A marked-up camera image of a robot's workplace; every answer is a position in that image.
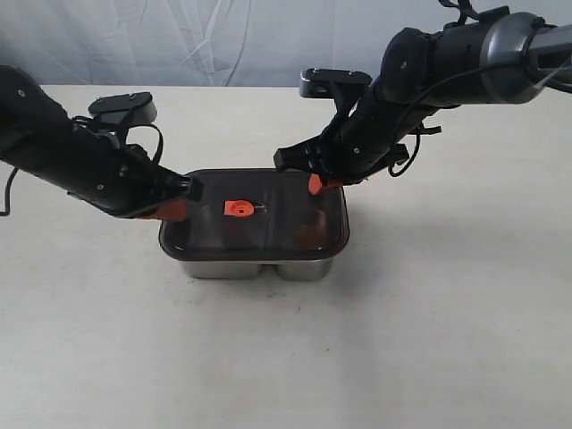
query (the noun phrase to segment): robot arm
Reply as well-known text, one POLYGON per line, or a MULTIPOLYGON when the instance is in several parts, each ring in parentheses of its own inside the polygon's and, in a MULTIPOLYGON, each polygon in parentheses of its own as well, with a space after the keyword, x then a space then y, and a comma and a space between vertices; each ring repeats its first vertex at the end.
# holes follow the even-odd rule
POLYGON ((153 159, 126 143, 131 128, 158 130, 151 94, 98 99, 92 118, 69 118, 25 72, 0 66, 0 82, 0 160, 15 168, 9 184, 23 170, 120 218, 181 221, 185 200, 200 199, 199 181, 159 165, 162 137, 153 159))
POLYGON ((508 7, 476 13, 468 0, 439 1, 458 8, 459 20, 435 34, 401 31, 373 82, 362 72, 302 73, 300 95, 333 98, 337 113, 319 136, 279 149, 279 171, 311 172, 326 188, 360 183, 383 169, 398 176, 415 159, 421 136, 441 132, 423 125, 441 109, 519 105, 544 87, 572 92, 572 25, 555 27, 508 7), (412 156, 400 144, 409 134, 417 136, 412 156))

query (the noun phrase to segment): transparent lid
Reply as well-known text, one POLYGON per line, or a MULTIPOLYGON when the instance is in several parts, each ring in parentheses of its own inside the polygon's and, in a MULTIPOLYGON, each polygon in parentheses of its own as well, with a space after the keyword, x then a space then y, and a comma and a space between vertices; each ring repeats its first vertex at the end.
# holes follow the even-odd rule
POLYGON ((334 257, 348 243, 343 189, 314 196, 310 175, 273 169, 189 173, 205 185, 189 219, 163 222, 163 250, 181 261, 308 261, 334 257))

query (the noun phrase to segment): white tabletop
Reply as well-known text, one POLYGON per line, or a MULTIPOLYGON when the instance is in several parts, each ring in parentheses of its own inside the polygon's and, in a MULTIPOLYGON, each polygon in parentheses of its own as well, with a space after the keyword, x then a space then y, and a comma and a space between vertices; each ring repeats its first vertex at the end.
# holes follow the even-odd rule
MULTIPOLYGON (((333 113, 294 88, 46 87, 70 114, 142 89, 179 172, 272 166, 333 113)), ((317 283, 192 280, 159 223, 19 175, 0 220, 0 427, 570 427, 570 106, 546 92, 436 115, 403 178, 347 189, 350 243, 317 283)))

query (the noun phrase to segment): orange object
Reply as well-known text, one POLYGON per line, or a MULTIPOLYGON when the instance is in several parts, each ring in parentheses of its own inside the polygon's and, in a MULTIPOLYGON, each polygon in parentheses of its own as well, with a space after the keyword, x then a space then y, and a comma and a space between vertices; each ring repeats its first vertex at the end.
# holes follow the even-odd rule
POLYGON ((157 211, 149 216, 143 216, 140 219, 158 219, 160 221, 182 222, 187 219, 189 209, 187 208, 187 199, 180 198, 169 203, 163 204, 157 211))
POLYGON ((330 189, 336 189, 343 186, 342 181, 336 181, 333 179, 322 179, 317 174, 312 174, 310 177, 310 183, 308 188, 310 189, 310 193, 312 195, 319 195, 323 194, 324 192, 330 189))
POLYGON ((244 199, 224 201, 224 215, 235 217, 249 217, 255 212, 254 204, 244 199))

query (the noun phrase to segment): white backdrop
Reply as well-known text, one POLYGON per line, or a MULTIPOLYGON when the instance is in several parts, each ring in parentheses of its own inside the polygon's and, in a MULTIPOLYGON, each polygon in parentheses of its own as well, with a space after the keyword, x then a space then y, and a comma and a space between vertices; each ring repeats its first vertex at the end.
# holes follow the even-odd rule
MULTIPOLYGON (((508 4, 555 24, 569 0, 508 4)), ((437 0, 1 0, 0 63, 40 83, 296 86, 307 67, 376 75, 402 28, 456 18, 437 0)))

